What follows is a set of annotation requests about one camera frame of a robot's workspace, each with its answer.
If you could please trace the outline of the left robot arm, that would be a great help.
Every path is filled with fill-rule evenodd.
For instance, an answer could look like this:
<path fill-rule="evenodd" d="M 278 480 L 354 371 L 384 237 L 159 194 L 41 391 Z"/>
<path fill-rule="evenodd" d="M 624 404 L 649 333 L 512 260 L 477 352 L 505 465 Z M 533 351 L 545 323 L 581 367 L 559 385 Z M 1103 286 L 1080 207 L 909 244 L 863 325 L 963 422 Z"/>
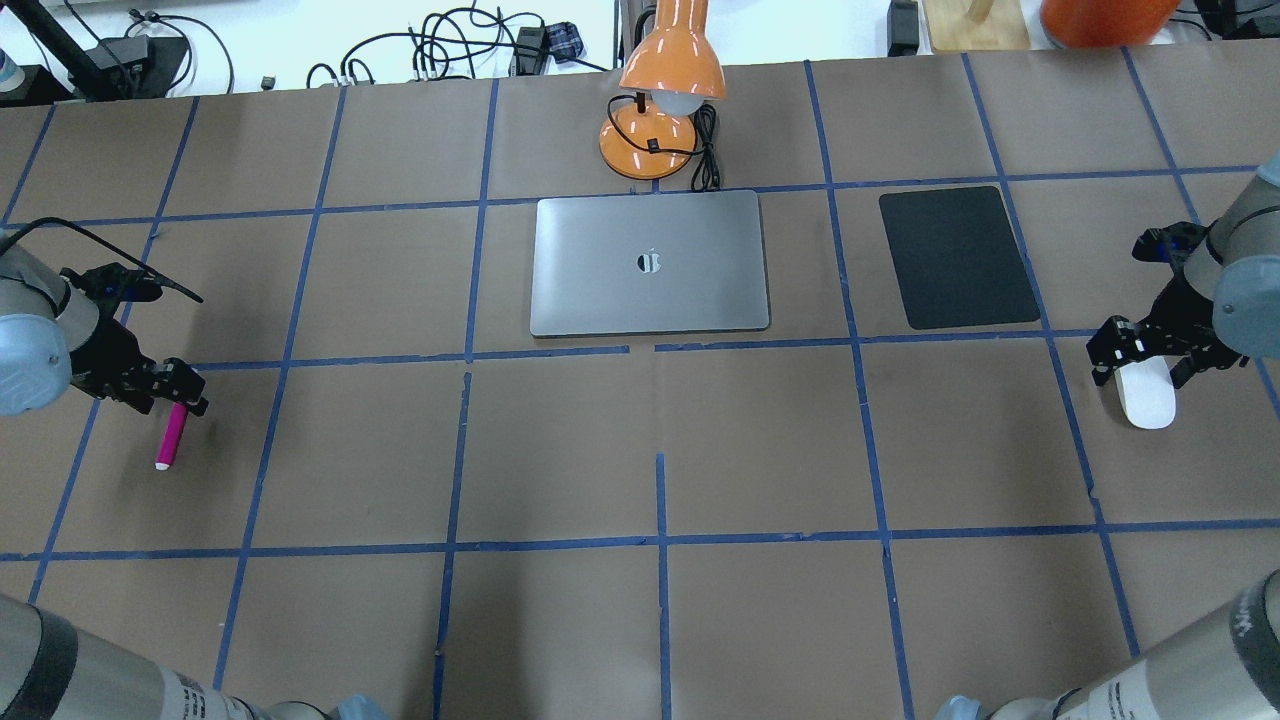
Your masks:
<path fill-rule="evenodd" d="M 45 217 L 3 236 L 3 415 L 46 407 L 69 388 L 148 414 L 166 401 L 206 413 L 204 378 L 186 361 L 145 356 L 116 319 L 124 302 L 152 302 L 180 284 L 138 258 L 77 273 L 54 270 L 20 246 L 44 225 L 83 227 Z M 324 710 L 293 700 L 260 707 L 122 648 L 63 616 L 3 598 L 5 719 L 383 719 L 362 694 Z"/>

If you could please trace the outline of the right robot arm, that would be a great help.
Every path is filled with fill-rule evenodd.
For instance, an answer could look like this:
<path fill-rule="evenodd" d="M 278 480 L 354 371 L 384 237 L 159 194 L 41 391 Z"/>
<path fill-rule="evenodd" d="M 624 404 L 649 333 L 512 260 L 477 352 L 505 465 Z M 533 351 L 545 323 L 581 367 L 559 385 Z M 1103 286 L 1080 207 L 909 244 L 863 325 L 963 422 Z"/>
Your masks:
<path fill-rule="evenodd" d="M 1197 232 L 1196 249 L 1152 309 L 1146 331 L 1203 329 L 1225 350 L 1277 357 L 1277 160 Z M 1242 386 L 1185 387 L 1190 359 L 1162 351 L 1112 378 L 1115 450 L 1092 461 L 1093 487 L 1137 510 L 1211 510 L 1228 498 L 1277 507 L 1277 416 Z M 995 707 L 954 696 L 941 719 L 1275 719 L 1277 519 L 1114 520 L 1103 566 L 1053 555 L 1038 568 L 1044 597 L 984 585 L 982 607 L 1011 611 L 1015 632 L 986 633 L 1006 669 L 1068 659 L 1065 679 Z"/>

